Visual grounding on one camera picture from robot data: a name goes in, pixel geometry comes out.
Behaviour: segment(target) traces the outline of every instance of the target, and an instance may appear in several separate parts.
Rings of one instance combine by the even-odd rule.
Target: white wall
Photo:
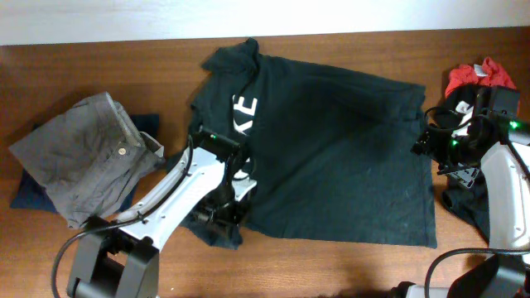
[[[530,25],[530,0],[0,0],[0,45]]]

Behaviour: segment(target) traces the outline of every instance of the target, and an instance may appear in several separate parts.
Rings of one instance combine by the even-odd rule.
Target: cable
[[[515,150],[515,147],[513,147],[512,142],[506,137],[505,139],[506,144],[508,145],[508,149],[512,152],[513,156],[515,157],[515,160],[517,163],[521,166],[521,169],[523,170],[524,175],[526,176],[527,180],[530,179],[530,170],[526,166],[526,163],[524,162],[523,158],[519,155],[517,150]],[[441,261],[447,259],[448,257],[452,257],[458,254],[462,253],[493,253],[498,255],[505,255],[505,256],[522,256],[525,254],[530,253],[530,249],[527,250],[512,250],[512,249],[495,249],[495,248],[460,248],[451,250],[449,252],[441,254],[439,257],[437,257],[429,266],[429,270],[427,270],[427,274],[425,276],[425,285],[424,285],[424,293],[425,298],[429,298],[429,290],[430,290],[430,284],[431,284],[431,277],[432,273],[434,272],[434,269],[438,264],[440,264]]]
[[[190,156],[188,158],[188,162],[186,164],[185,169],[183,170],[181,178],[171,187],[171,189],[167,192],[167,194],[164,196],[163,199],[158,202],[153,208],[149,209],[145,214],[140,214],[138,212],[138,216],[135,219],[131,219],[128,221],[124,221],[122,223],[113,223],[108,226],[102,227],[102,228],[93,228],[90,230],[86,230],[80,233],[77,233],[72,238],[68,239],[65,244],[63,244],[62,247],[60,247],[59,252],[55,256],[55,260],[53,261],[53,266],[51,268],[51,291],[53,293],[53,296],[55,298],[60,298],[59,291],[57,290],[57,271],[59,269],[60,260],[65,255],[66,250],[77,240],[80,240],[81,238],[93,234],[93,233],[102,233],[110,230],[114,230],[116,228],[121,228],[128,226],[129,224],[136,224],[138,222],[143,221],[144,218],[148,217],[150,214],[152,214],[156,209],[158,209],[166,200],[169,198],[169,196],[176,190],[177,187],[182,183],[182,181],[185,179],[187,172],[190,170],[191,161],[193,158],[193,139],[191,136],[188,136],[188,147],[190,148]]]
[[[469,118],[466,122],[462,123],[461,125],[457,126],[457,127],[452,127],[452,128],[439,128],[439,127],[433,127],[432,125],[429,125],[429,121],[428,121],[428,113],[431,112],[431,111],[436,111],[436,110],[443,110],[444,112],[449,112],[451,114],[456,114],[456,112],[452,111],[451,109],[449,108],[446,108],[446,107],[431,107],[431,108],[428,108],[425,113],[423,114],[423,121],[427,127],[427,129],[430,129],[432,131],[435,131],[435,132],[454,132],[455,130],[458,130],[458,129],[461,129],[461,128],[464,128],[466,127],[468,124],[472,123],[473,121],[476,121],[480,118],[485,118],[487,119],[487,117],[485,115],[475,115],[471,118]]]

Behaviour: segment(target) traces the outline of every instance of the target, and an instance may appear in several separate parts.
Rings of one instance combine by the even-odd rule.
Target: green light
[[[519,123],[516,123],[515,121],[510,121],[510,126],[511,126],[513,129],[519,127],[519,125],[520,125],[520,124],[519,124]]]

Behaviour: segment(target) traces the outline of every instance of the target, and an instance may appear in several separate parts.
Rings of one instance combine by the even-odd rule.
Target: black t-shirt
[[[247,226],[277,238],[436,247],[431,162],[410,148],[425,88],[258,53],[215,52],[192,104],[200,125],[245,141],[258,182]]]

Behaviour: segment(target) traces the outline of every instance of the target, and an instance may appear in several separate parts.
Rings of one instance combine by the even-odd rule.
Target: navy blue cloth
[[[158,114],[132,115],[131,120],[138,131],[146,132],[155,138],[157,137],[158,127],[160,125],[160,117]],[[136,188],[137,185],[134,186],[125,198],[118,212],[123,212],[131,207]],[[11,202],[10,207],[13,209],[34,209],[57,213],[45,189],[36,183],[26,170],[22,171],[22,179],[18,186],[17,197]]]

